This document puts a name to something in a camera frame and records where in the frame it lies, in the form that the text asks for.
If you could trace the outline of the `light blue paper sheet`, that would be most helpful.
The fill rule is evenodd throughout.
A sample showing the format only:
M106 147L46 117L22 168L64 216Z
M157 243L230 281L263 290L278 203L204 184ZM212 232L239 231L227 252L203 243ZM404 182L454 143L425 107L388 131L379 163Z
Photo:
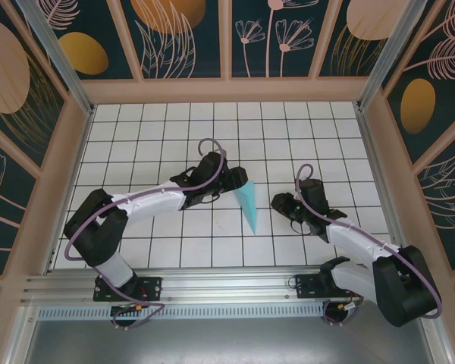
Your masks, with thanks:
M256 233L257 226L257 208L255 184L248 180L242 187L234 191L237 202L251 228L253 234Z

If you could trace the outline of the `grey metal panel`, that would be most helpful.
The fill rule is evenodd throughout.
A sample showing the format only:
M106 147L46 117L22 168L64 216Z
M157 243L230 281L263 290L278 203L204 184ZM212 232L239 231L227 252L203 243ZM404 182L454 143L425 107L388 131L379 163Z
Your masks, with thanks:
M418 324L334 328L320 318L40 322L26 364L448 364Z

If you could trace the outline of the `aluminium side rail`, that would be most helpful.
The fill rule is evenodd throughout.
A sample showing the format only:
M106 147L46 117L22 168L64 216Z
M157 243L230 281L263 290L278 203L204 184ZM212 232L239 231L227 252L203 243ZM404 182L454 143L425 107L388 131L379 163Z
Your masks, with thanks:
M83 153L86 148L87 140L89 137L89 132L92 127L94 115L96 113L97 106L93 105L92 111L88 114L83 129L80 133L80 138L77 144L77 149L74 152L71 165L68 170L68 176L66 180L65 190L61 198L61 202L58 207L56 214L56 219L52 225L52 232L49 238L49 245L45 251L45 260L41 267L41 275L47 275L50 272L50 266L54 266L54 255L58 250L57 245L60 244L60 239L62 235L62 223L67 217L67 208L70 205L72 194L74 191L75 180L80 169L80 163L83 157Z
M376 187L381 198L383 212L388 220L389 234L393 243L401 247L408 247L408 240L403 215L397 206L397 196L394 190L389 158L385 155L389 151L387 143L380 138L380 133L373 128L372 122L364 111L356 110L356 118L362 133L363 142L369 155L372 172L375 174Z

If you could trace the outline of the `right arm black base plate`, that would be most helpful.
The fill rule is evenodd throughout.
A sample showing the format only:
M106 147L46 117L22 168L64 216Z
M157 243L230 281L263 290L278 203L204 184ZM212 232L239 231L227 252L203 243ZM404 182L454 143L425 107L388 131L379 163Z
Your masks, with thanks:
M330 275L295 275L294 289L299 299L345 299L356 297L355 293L337 287Z

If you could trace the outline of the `long aluminium mounting rail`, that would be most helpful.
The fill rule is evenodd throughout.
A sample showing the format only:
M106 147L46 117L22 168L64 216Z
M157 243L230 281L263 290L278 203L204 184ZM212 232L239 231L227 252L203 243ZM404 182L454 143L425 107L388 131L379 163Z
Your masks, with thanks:
M289 279L315 274L318 266L153 268L138 269L139 276L162 278L164 304L295 302ZM28 277L20 297L24 306L94 305L97 274L89 269L54 270Z

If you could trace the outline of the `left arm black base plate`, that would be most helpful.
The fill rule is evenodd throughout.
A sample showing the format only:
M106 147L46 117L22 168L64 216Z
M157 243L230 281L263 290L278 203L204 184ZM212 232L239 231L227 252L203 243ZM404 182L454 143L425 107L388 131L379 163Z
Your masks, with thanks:
M123 294L142 301L159 301L162 290L160 277L133 277L118 290ZM95 279L93 292L95 302L120 302L123 298L113 291L100 277Z

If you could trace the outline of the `aluminium corner post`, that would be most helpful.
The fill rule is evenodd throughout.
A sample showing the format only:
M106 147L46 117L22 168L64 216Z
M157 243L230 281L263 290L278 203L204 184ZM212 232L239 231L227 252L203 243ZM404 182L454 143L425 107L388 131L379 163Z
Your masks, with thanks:
M59 74L64 79L72 96L76 99L81 109L90 116L93 113L93 103L89 99L77 72L73 69L58 38L52 28L47 24L42 11L35 0L17 0L24 17L37 35L39 41L50 55L52 63L57 67Z
M388 37L384 48L375 62L369 78L357 100L358 111L362 114L370 106L384 78L400 54L404 44L410 37L414 26L418 23L428 0L408 0L402 14Z

